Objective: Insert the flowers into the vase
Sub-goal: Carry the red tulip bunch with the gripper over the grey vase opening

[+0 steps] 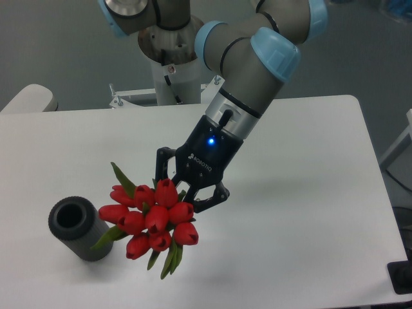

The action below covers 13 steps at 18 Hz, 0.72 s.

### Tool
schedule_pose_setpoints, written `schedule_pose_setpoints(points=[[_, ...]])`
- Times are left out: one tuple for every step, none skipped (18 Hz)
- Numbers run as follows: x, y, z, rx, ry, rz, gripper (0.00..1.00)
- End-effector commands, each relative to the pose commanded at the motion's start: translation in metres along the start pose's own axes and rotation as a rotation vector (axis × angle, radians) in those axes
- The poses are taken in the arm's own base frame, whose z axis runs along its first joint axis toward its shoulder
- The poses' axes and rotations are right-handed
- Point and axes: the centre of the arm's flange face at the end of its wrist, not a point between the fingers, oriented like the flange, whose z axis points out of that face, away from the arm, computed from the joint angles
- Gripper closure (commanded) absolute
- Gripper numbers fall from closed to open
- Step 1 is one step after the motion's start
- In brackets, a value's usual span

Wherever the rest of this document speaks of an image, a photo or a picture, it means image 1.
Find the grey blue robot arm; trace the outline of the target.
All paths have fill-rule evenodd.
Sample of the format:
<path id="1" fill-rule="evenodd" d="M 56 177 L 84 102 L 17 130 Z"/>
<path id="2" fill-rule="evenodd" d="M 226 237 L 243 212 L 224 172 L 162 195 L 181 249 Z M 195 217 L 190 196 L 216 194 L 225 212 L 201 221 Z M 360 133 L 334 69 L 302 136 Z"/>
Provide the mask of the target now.
<path id="1" fill-rule="evenodd" d="M 255 14 L 237 24 L 203 23 L 188 1 L 101 1 L 100 8 L 118 36 L 138 35 L 150 60 L 158 105 L 197 104 L 201 65 L 223 84 L 187 141 L 163 147 L 156 157 L 156 180 L 189 186 L 185 201 L 195 212 L 229 197 L 223 173 L 244 139 L 299 64 L 298 45 L 325 31 L 323 1 L 260 1 Z"/>

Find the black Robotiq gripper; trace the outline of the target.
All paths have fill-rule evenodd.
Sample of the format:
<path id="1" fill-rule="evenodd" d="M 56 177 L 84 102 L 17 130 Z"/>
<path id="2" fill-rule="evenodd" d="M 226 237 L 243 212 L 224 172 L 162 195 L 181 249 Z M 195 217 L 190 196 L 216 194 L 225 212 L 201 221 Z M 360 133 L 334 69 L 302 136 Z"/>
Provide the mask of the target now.
<path id="1" fill-rule="evenodd" d="M 221 182 L 223 173 L 243 144 L 243 140 L 225 130 L 231 114 L 224 114 L 215 123 L 203 115 L 186 142 L 177 150 L 161 147 L 156 152 L 155 180 L 168 178 L 168 162 L 176 157 L 174 184 L 185 182 L 189 190 L 184 202 L 193 206 L 194 212 L 203 212 L 225 202 L 229 190 Z M 211 197 L 197 200 L 200 189 L 215 185 Z"/>

